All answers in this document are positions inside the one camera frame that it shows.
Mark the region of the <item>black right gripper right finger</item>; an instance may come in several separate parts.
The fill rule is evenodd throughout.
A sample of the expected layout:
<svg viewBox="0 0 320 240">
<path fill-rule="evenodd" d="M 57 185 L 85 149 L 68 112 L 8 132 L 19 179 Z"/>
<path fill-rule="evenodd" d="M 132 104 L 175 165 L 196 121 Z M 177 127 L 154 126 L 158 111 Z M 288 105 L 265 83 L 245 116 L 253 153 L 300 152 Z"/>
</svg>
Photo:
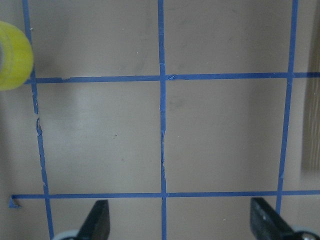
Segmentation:
<svg viewBox="0 0 320 240">
<path fill-rule="evenodd" d="M 250 200 L 250 229 L 256 240 L 297 240 L 295 231 L 262 197 Z"/>
</svg>

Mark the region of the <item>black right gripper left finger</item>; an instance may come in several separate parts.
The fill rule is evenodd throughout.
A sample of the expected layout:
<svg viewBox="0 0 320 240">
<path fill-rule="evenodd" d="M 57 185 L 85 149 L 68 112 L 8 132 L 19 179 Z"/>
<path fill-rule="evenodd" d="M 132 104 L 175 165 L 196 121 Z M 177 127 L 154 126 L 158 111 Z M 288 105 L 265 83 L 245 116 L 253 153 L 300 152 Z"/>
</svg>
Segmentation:
<svg viewBox="0 0 320 240">
<path fill-rule="evenodd" d="M 107 240 L 110 235 L 108 200 L 97 200 L 76 235 L 77 240 Z"/>
</svg>

